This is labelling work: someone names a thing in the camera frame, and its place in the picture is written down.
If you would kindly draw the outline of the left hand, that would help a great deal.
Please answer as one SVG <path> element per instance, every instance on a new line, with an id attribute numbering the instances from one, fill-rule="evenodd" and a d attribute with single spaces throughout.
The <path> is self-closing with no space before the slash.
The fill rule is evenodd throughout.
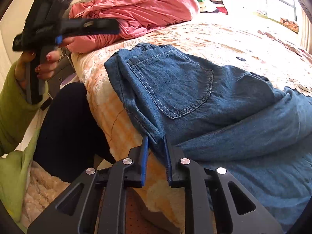
<path id="1" fill-rule="evenodd" d="M 25 51 L 22 53 L 17 61 L 15 67 L 14 75 L 15 79 L 19 83 L 19 86 L 26 90 L 27 87 L 27 77 L 26 77 L 26 67 L 29 62 L 35 58 L 34 51 Z M 35 69 L 35 73 L 38 74 L 37 77 L 42 80 L 48 80 L 54 75 L 54 71 L 58 66 L 58 61 L 60 59 L 60 51 L 58 49 L 49 52 L 44 61 L 39 64 Z"/>

